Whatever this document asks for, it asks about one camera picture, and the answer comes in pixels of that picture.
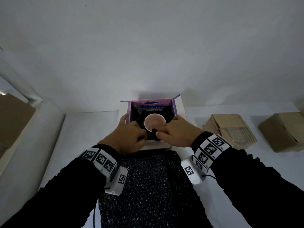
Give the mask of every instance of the white table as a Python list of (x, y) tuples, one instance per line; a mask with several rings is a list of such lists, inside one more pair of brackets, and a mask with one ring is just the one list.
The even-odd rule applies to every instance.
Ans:
[[(256, 103), (242, 105), (210, 105), (203, 107), (186, 107), (188, 121), (201, 127), (211, 114), (240, 114), (246, 121), (258, 142), (247, 149), (247, 152), (259, 157), (266, 166), (274, 167), (283, 178), (304, 189), (304, 152), (275, 153), (259, 132), (257, 125), (275, 112), (297, 111), (290, 103)], [(54, 177), (63, 167), (69, 164), (83, 150), (96, 144), (108, 135), (117, 125), (118, 111), (68, 114), (55, 146), (50, 163), (45, 172), (41, 187)], [(193, 154), (190, 148), (173, 147), (185, 159)], [(241, 213), (233, 206), (222, 188), (213, 178), (195, 185), (194, 189), (200, 196), (206, 209), (207, 217), (214, 227), (250, 227)], [(93, 212), (84, 227), (93, 227)], [(96, 227), (100, 225), (100, 214), (96, 207)]]

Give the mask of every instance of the black bubble wrap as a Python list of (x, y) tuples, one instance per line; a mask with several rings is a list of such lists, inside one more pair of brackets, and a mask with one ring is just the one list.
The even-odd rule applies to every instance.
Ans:
[(101, 226), (213, 227), (175, 151), (148, 150), (120, 156), (128, 169), (120, 196), (99, 199)]

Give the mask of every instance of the pink bowl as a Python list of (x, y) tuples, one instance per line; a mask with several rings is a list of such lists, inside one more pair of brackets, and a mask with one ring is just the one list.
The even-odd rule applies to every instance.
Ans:
[(152, 129), (164, 126), (166, 124), (165, 118), (160, 114), (150, 114), (146, 117), (144, 125), (146, 129), (152, 132)]

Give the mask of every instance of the forearm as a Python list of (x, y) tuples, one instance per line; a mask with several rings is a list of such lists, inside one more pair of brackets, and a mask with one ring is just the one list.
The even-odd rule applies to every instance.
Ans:
[[(211, 135), (204, 133), (195, 140), (194, 151)], [(304, 192), (245, 150), (226, 149), (213, 161), (211, 170), (234, 207), (252, 227), (300, 222)]]
[[(112, 148), (103, 149), (117, 155)], [(75, 158), (2, 227), (82, 227), (104, 190), (105, 180), (89, 159)]]

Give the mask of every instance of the hand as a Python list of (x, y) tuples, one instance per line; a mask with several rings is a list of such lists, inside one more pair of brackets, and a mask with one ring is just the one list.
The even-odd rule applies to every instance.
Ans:
[(156, 136), (172, 146), (190, 147), (194, 140), (203, 132), (181, 116), (177, 115), (171, 122), (157, 128)]
[(121, 117), (116, 129), (98, 144), (105, 144), (114, 148), (118, 154), (134, 153), (139, 151), (146, 143), (147, 132), (133, 121), (125, 124), (129, 114)]

